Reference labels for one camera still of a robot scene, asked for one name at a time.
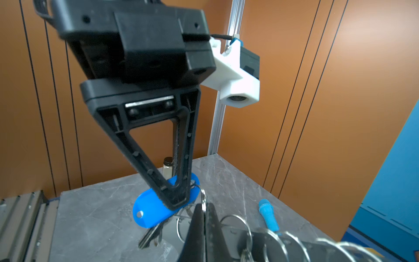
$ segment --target black cable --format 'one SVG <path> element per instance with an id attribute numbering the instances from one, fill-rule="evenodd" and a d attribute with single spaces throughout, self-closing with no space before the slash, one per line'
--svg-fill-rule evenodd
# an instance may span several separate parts
<path id="1" fill-rule="evenodd" d="M 212 34 L 211 36 L 214 37 L 214 38 L 219 38 L 219 39 L 233 40 L 232 36 L 228 36 L 228 35 L 225 35 L 225 34 Z"/>

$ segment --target blue connector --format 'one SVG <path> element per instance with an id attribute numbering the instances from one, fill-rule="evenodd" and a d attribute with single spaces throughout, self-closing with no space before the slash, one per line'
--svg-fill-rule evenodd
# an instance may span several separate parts
<path id="1" fill-rule="evenodd" d="M 259 213 L 263 216 L 269 230 L 278 233 L 279 226 L 274 215 L 274 207 L 267 199 L 259 201 Z"/>

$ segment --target camera lens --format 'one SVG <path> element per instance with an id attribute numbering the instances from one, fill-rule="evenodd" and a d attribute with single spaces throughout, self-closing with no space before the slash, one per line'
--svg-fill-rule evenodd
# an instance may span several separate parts
<path id="1" fill-rule="evenodd" d="M 232 101 L 243 101 L 246 100 L 246 97 L 244 96 L 230 96 L 228 99 Z"/>

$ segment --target black line on wall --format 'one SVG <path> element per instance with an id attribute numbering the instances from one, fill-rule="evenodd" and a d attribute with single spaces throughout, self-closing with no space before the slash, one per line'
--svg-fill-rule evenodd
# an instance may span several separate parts
<path id="1" fill-rule="evenodd" d="M 275 150 L 277 149 L 277 145 L 278 145 L 278 141 L 279 141 L 279 136 L 281 135 L 282 127 L 284 126 L 285 117 L 287 116 L 287 112 L 288 112 L 288 108 L 289 108 L 289 106 L 290 106 L 290 102 L 291 102 L 292 94 L 294 93 L 295 84 L 296 84 L 296 82 L 297 82 L 298 74 L 300 73 L 301 65 L 302 65 L 303 60 L 304 60 L 304 55 L 305 55 L 305 51 L 307 50 L 308 40 L 310 40 L 311 32 L 312 32 L 312 30 L 313 30 L 314 21 L 316 20 L 317 11 L 318 11 L 318 7 L 320 6 L 320 2 L 321 2 L 321 0 L 318 2 L 317 9 L 316 9 L 316 13 L 314 14 L 313 23 L 311 24 L 310 33 L 308 34 L 307 43 L 305 44 L 305 48 L 304 48 L 304 52 L 303 52 L 303 57 L 301 58 L 300 66 L 298 67 L 297 76 L 295 77 L 294 86 L 292 87 L 292 91 L 291 91 L 290 99 L 289 99 L 289 101 L 288 101 L 288 105 L 287 105 L 287 110 L 285 111 L 284 119 L 282 120 L 281 129 L 279 130 L 279 134 L 278 134 L 277 142 L 276 142 L 276 144 L 275 144 L 274 152 L 272 153 L 271 161 L 269 162 L 268 171 L 266 172 L 265 181 L 263 182 L 263 186 L 262 186 L 262 187 L 264 187 L 264 186 L 265 186 L 265 183 L 266 183 L 266 178 L 268 177 L 269 169 L 271 168 L 271 164 L 272 164 L 272 160 L 273 160 L 273 158 L 274 158 Z"/>
<path id="2" fill-rule="evenodd" d="M 57 191 L 55 190 L 55 181 L 54 181 L 54 175 L 52 174 L 51 159 L 49 157 L 49 149 L 48 149 L 48 143 L 47 143 L 47 135 L 45 134 L 44 119 L 42 117 L 41 103 L 39 101 L 39 94 L 38 94 L 38 87 L 36 86 L 34 65 L 32 63 L 31 49 L 29 48 L 28 33 L 26 32 L 25 16 L 23 15 L 23 8 L 22 8 L 22 1 L 21 0 L 19 0 L 19 5 L 21 7 L 23 29 L 25 31 L 25 37 L 26 37 L 26 45 L 28 46 L 29 61 L 31 62 L 32 77 L 34 78 L 34 87 L 35 87 L 35 93 L 36 93 L 36 100 L 38 101 L 39 116 L 41 118 L 42 131 L 44 132 L 45 147 L 47 149 L 47 156 L 48 156 L 48 162 L 49 162 L 49 170 L 51 172 L 51 178 L 52 178 L 52 186 L 54 187 L 54 195 L 56 197 L 57 196 Z"/>
<path id="3" fill-rule="evenodd" d="M 334 3 L 335 3 L 335 0 L 333 0 L 332 5 L 330 6 L 329 14 L 327 15 L 327 19 L 326 19 L 326 23 L 324 24 L 323 32 L 321 33 L 321 37 L 320 37 L 320 41 L 319 41 L 318 46 L 317 46 L 316 54 L 314 55 L 313 63 L 311 64 L 310 72 L 308 73 L 307 81 L 305 82 L 303 94 L 301 95 L 300 103 L 298 104 L 297 113 L 295 114 L 294 121 L 292 122 L 290 135 L 288 136 L 287 143 L 285 144 L 284 151 L 282 152 L 282 157 L 281 157 L 281 161 L 279 162 L 279 167 L 278 167 L 275 179 L 274 179 L 274 184 L 275 184 L 275 181 L 278 177 L 278 172 L 279 172 L 279 169 L 281 167 L 282 160 L 284 159 L 285 151 L 287 150 L 287 146 L 288 146 L 288 142 L 290 141 L 292 130 L 294 129 L 295 120 L 297 119 L 298 111 L 300 110 L 301 102 L 303 101 L 303 97 L 304 97 L 304 94 L 305 94 L 305 89 L 307 88 L 308 80 L 310 79 L 311 71 L 313 70 L 314 62 L 316 61 L 316 58 L 317 58 L 318 49 L 320 48 L 321 41 L 323 40 L 324 31 L 326 29 L 327 22 L 329 22 L 330 13 L 332 12 L 332 8 L 333 8 Z"/>
<path id="4" fill-rule="evenodd" d="M 79 149 L 79 145 L 78 145 L 76 113 L 74 111 L 73 87 L 71 85 L 70 62 L 68 61 L 67 42 L 65 42 L 65 55 L 67 56 L 67 68 L 68 68 L 68 80 L 70 82 L 71 105 L 73 106 L 73 119 L 74 119 L 74 129 L 76 131 L 77 153 L 78 153 L 78 157 L 79 157 L 79 166 L 80 166 L 80 178 L 81 178 L 81 186 L 83 187 L 84 186 L 83 185 L 83 173 L 81 171 L 80 149 Z"/>
<path id="5" fill-rule="evenodd" d="M 321 72 L 320 79 L 318 80 L 316 91 L 314 92 L 313 99 L 311 100 L 311 105 L 310 105 L 310 108 L 308 109 L 308 113 L 307 113 L 307 116 L 306 116 L 305 121 L 304 121 L 303 129 L 301 130 L 300 137 L 298 138 L 297 146 L 295 147 L 294 154 L 292 155 L 290 166 L 288 167 L 287 174 L 285 175 L 284 183 L 282 184 L 281 191 L 279 192 L 278 198 L 281 196 L 282 189 L 284 188 L 285 181 L 287 180 L 288 172 L 290 171 L 292 161 L 294 160 L 295 152 L 297 151 L 298 144 L 300 143 L 301 135 L 303 134 L 305 124 L 307 123 L 308 115 L 310 114 L 311 107 L 313 106 L 314 98 L 316 97 L 317 90 L 318 90 L 318 87 L 320 85 L 320 81 L 321 81 L 321 79 L 323 77 L 323 73 L 324 73 L 324 70 L 325 70 L 326 65 L 327 65 L 327 61 L 329 60 L 330 53 L 332 52 L 333 44 L 335 43 L 336 36 L 338 34 L 340 25 L 342 23 L 343 15 L 345 14 L 346 7 L 348 6 L 348 1 L 349 0 L 346 0 L 345 8 L 343 9 L 343 12 L 342 12 L 341 20 L 339 21 L 338 28 L 336 29 L 335 37 L 333 38 L 332 45 L 330 46 L 330 50 L 329 50 L 329 53 L 328 53 L 327 58 L 326 58 L 326 63 L 324 63 L 323 71 Z"/>
<path id="6" fill-rule="evenodd" d="M 68 165 L 67 165 L 67 155 L 65 154 L 65 145 L 64 145 L 64 136 L 62 135 L 62 125 L 61 125 L 61 116 L 59 114 L 59 106 L 58 106 L 58 97 L 57 97 L 57 88 L 55 86 L 55 77 L 54 77 L 54 68 L 52 66 L 52 57 L 51 57 L 51 49 L 49 47 L 49 38 L 48 38 L 48 29 L 47 29 L 47 23 L 44 20 L 45 25 L 45 34 L 47 36 L 47 44 L 48 44 L 48 52 L 49 52 L 49 62 L 51 63 L 51 74 L 52 74 L 52 82 L 54 84 L 54 92 L 55 92 L 55 103 L 57 104 L 57 113 L 58 113 L 58 122 L 59 122 L 59 130 L 61 132 L 61 142 L 62 142 L 62 149 L 64 151 L 64 161 L 65 161 L 65 169 L 67 171 L 67 180 L 68 180 L 68 188 L 71 190 L 70 186 L 70 176 L 68 174 Z"/>

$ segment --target table surface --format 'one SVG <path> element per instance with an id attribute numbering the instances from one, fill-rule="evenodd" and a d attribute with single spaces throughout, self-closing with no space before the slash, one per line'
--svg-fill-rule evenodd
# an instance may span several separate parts
<path id="1" fill-rule="evenodd" d="M 195 173 L 218 217 L 237 214 L 251 229 L 266 227 L 258 211 L 261 199 L 271 202 L 281 231 L 302 241 L 330 239 L 219 155 L 192 161 Z M 139 174 L 70 191 L 60 197 L 49 261 L 176 261 L 177 250 L 164 239 L 159 247 L 138 249 L 146 232 L 132 217 L 136 198 L 150 187 Z"/>

